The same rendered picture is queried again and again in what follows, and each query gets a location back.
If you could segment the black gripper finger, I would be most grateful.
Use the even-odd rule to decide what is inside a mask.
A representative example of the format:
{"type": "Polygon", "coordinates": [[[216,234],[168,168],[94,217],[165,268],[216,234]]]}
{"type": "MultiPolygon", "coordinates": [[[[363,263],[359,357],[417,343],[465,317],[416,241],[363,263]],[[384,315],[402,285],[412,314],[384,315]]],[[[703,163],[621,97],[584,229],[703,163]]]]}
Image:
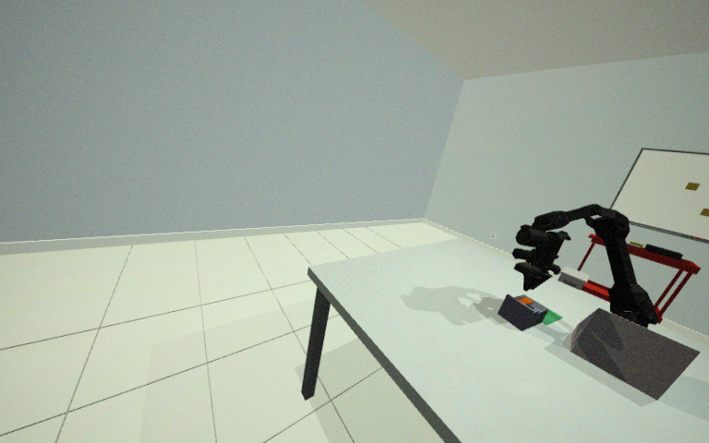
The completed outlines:
{"type": "Polygon", "coordinates": [[[542,279],[542,280],[540,280],[540,281],[539,281],[538,283],[536,283],[536,284],[534,285],[534,287],[533,287],[533,288],[531,288],[531,290],[535,289],[536,287],[538,287],[539,285],[541,285],[541,284],[542,284],[542,283],[544,283],[545,281],[547,281],[547,280],[549,280],[550,278],[552,278],[552,277],[553,277],[553,275],[550,275],[550,274],[544,274],[544,273],[542,273],[542,272],[541,272],[541,274],[540,274],[540,276],[539,276],[539,277],[541,277],[541,278],[543,278],[543,279],[542,279]]]}
{"type": "Polygon", "coordinates": [[[543,278],[538,277],[536,279],[530,278],[526,275],[523,275],[523,290],[528,292],[531,288],[534,287],[536,283],[538,283],[540,280],[543,278]]]}

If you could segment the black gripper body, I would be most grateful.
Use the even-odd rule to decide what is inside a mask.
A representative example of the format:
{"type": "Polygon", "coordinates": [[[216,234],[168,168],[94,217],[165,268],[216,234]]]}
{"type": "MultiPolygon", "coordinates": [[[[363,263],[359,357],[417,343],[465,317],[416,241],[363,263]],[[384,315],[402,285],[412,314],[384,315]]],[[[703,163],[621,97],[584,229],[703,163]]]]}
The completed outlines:
{"type": "Polygon", "coordinates": [[[557,253],[542,248],[533,249],[533,252],[535,253],[530,264],[518,262],[514,269],[533,279],[538,278],[541,272],[548,274],[549,270],[553,271],[554,275],[559,275],[561,269],[558,265],[554,264],[555,258],[559,257],[557,253]]]}

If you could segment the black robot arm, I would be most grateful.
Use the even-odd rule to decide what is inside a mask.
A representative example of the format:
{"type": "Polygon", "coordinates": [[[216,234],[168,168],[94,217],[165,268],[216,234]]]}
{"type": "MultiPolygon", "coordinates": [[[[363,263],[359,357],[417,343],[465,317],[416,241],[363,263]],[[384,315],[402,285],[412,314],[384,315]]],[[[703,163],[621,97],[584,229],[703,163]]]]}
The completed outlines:
{"type": "Polygon", "coordinates": [[[610,311],[644,328],[658,322],[654,305],[634,274],[625,238],[630,233],[630,221],[617,210],[599,205],[586,205],[574,210],[555,210],[535,217],[534,223],[522,225],[517,233],[519,245],[542,248],[558,253],[564,240],[571,241],[568,233],[556,230],[570,222],[585,219],[586,225],[605,241],[614,285],[608,289],[610,311]],[[591,216],[599,215],[593,219],[591,216]],[[630,312],[627,312],[630,311],[630,312]],[[633,313],[636,312],[636,313],[633,313]]]}

